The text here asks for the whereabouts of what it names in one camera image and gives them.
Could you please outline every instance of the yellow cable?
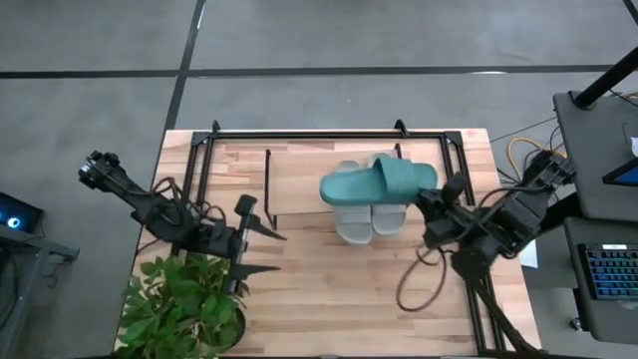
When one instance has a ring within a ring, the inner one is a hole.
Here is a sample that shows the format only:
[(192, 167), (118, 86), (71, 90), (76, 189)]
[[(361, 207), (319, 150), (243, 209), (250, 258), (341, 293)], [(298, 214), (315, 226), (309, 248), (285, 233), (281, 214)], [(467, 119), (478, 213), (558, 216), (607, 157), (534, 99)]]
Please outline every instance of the yellow cable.
[[(511, 154), (511, 147), (513, 146), (513, 144), (517, 143), (517, 142), (526, 142), (528, 144), (533, 145), (534, 147), (536, 147), (538, 150), (543, 151), (545, 149), (545, 147), (541, 146), (538, 142), (532, 140), (532, 139), (528, 139), (528, 138), (514, 138), (511, 139), (511, 141), (509, 142), (509, 145), (507, 145), (507, 159), (509, 160), (509, 163), (511, 164), (511, 166), (514, 168), (514, 171), (516, 172), (516, 176), (518, 177), (519, 180), (522, 180), (522, 175), (520, 174), (520, 170), (518, 169), (518, 166), (516, 165), (516, 162), (514, 161), (514, 157)], [(555, 154), (563, 156), (566, 158), (566, 155), (558, 152), (558, 151), (554, 151)]]

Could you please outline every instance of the concrete floor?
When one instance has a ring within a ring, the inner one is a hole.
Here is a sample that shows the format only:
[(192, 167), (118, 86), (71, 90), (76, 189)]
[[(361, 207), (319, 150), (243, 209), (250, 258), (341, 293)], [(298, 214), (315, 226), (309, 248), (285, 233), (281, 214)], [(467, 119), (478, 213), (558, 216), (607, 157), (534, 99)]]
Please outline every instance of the concrete floor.
[[(0, 71), (176, 70), (195, 0), (0, 0)], [(191, 68), (612, 64), (638, 26), (620, 0), (208, 0)], [(178, 129), (487, 128), (492, 139), (553, 117), (551, 96), (599, 73), (188, 79)], [(106, 354), (140, 228), (114, 196), (77, 182), (92, 150), (115, 151), (148, 186), (175, 78), (0, 79), (0, 190), (47, 211), (48, 238), (79, 260), (43, 287), (25, 358)], [(617, 91), (638, 89), (632, 76)], [(555, 121), (517, 136), (545, 143)], [(505, 148), (497, 164), (513, 175)], [(519, 164), (529, 149), (514, 149)], [(632, 357), (567, 327), (571, 293), (530, 287), (550, 352)]]

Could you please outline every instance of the white paper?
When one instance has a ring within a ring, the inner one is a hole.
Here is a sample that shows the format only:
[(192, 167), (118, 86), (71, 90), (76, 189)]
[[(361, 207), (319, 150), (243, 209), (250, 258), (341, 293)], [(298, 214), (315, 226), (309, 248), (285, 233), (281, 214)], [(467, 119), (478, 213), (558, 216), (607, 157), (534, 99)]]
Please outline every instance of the white paper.
[(631, 152), (638, 157), (638, 138), (631, 138)]
[(536, 239), (531, 241), (527, 247), (518, 254), (520, 265), (538, 269), (538, 256), (536, 255)]

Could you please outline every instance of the black desk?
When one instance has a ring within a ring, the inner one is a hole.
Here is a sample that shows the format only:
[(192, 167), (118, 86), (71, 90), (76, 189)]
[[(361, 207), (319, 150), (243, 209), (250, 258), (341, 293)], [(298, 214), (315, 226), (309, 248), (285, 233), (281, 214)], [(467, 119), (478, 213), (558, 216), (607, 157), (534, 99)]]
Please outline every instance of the black desk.
[(569, 94), (556, 94), (553, 101), (567, 154), (576, 165), (584, 216), (638, 221), (638, 188), (602, 182), (634, 158), (629, 137), (638, 137), (638, 108), (611, 97), (598, 99), (589, 111), (574, 106)]
[(578, 281), (576, 304), (583, 329), (600, 341), (638, 344), (638, 302), (593, 300), (577, 249), (581, 243), (638, 243), (638, 223), (571, 217), (564, 229)]
[[(18, 275), (18, 300), (7, 318), (4, 329), (0, 331), (0, 359), (13, 359), (16, 357), (18, 340), (26, 323), (31, 302), (36, 295), (36, 283), (43, 275), (47, 258), (50, 254), (57, 254), (65, 261), (72, 262), (78, 258), (80, 249), (67, 247), (34, 234), (13, 230), (3, 224), (0, 224), (0, 245), (9, 248), (12, 256), (19, 256), (21, 259), (15, 257), (12, 259), (16, 261), (16, 267), (13, 268), (13, 265), (9, 264), (12, 268), (5, 269), (8, 274), (0, 272), (3, 276), (0, 278), (2, 279), (0, 296), (7, 298), (9, 303), (15, 300), (12, 276), (16, 273)], [(7, 304), (7, 301), (0, 301), (0, 305)]]

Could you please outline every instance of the wooden table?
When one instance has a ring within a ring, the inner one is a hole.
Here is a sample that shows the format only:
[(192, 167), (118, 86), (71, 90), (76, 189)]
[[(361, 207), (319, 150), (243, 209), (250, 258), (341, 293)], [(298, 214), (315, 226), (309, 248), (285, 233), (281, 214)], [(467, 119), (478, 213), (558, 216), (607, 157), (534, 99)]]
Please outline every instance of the wooden table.
[[(499, 186), (486, 130), (460, 130), (477, 201)], [(174, 177), (183, 182), (192, 131), (166, 133), (159, 157), (156, 181)], [(232, 209), (242, 193), (257, 197), (255, 213), (264, 218), (265, 151), (321, 154), (390, 149), (394, 140), (233, 140), (215, 141), (207, 181), (206, 200), (220, 205), (230, 225), (238, 225)], [(440, 145), (430, 140), (400, 140), (414, 162), (433, 165), (446, 180)], [(201, 162), (202, 154), (197, 157)], [(197, 186), (195, 167), (193, 191)], [(418, 313), (403, 312), (395, 303), (400, 276), (422, 245), (423, 217), (412, 206), (410, 222), (397, 236), (374, 238), (367, 246), (349, 246), (335, 233), (331, 215), (300, 220), (278, 219), (279, 232), (288, 241), (276, 241), (257, 233), (249, 236), (244, 260), (275, 265), (276, 272), (251, 276), (246, 299), (248, 330), (231, 350), (237, 355), (340, 355), (414, 356), (476, 354), (468, 299), (463, 281), (449, 271), (441, 297)], [(140, 245), (154, 238), (143, 233)], [(139, 264), (167, 256), (169, 246), (157, 243), (138, 256)], [(439, 267), (422, 266), (408, 281), (406, 304), (425, 301), (439, 282)], [(500, 258), (492, 268), (496, 299), (514, 326), (534, 346), (540, 347), (527, 290), (517, 259)], [(492, 343), (486, 310), (481, 320), (488, 346)]]

